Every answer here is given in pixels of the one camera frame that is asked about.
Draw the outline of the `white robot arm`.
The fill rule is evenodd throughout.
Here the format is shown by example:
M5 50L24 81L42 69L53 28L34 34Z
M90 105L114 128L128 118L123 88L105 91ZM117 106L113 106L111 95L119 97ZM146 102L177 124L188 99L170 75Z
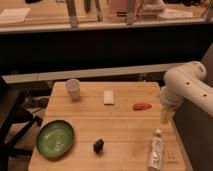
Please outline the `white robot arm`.
M159 94L163 124L167 124L173 118L184 99L213 117L213 87L203 82L206 76L205 66L198 61L176 66L164 74L165 85Z

